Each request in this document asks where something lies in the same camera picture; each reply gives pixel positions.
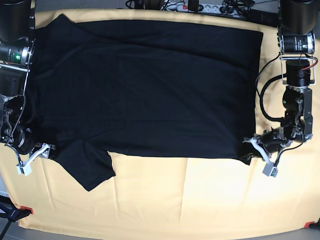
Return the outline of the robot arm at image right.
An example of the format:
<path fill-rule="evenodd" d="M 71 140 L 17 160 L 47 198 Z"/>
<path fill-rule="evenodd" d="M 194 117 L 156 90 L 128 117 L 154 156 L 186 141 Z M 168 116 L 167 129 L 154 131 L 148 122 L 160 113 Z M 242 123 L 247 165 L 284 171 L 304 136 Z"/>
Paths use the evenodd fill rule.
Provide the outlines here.
<path fill-rule="evenodd" d="M 257 94 L 263 116 L 271 122 L 278 122 L 280 126 L 245 138 L 244 142 L 250 144 L 252 149 L 241 158 L 244 162 L 261 158 L 269 164 L 273 153 L 281 156 L 285 151 L 292 150 L 293 142 L 301 146 L 313 136 L 312 90 L 309 86 L 316 82 L 313 68 L 318 64 L 318 58 L 314 56 L 314 28 L 319 5 L 318 0 L 279 1 L 277 40 L 281 74 L 268 80 Z M 282 97 L 285 113 L 283 117 L 272 117 L 264 108 L 264 95 L 267 88 L 278 80 L 286 86 Z"/>

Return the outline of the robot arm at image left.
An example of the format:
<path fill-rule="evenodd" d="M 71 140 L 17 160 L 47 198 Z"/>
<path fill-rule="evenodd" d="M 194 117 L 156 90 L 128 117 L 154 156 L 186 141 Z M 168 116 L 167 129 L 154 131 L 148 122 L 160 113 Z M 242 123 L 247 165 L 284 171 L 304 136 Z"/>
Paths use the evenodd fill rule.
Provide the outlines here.
<path fill-rule="evenodd" d="M 37 142 L 23 119 L 26 86 L 35 44 L 34 0 L 0 2 L 0 141 L 16 155 L 18 173 L 31 173 L 37 158 L 48 159 L 55 145 Z"/>

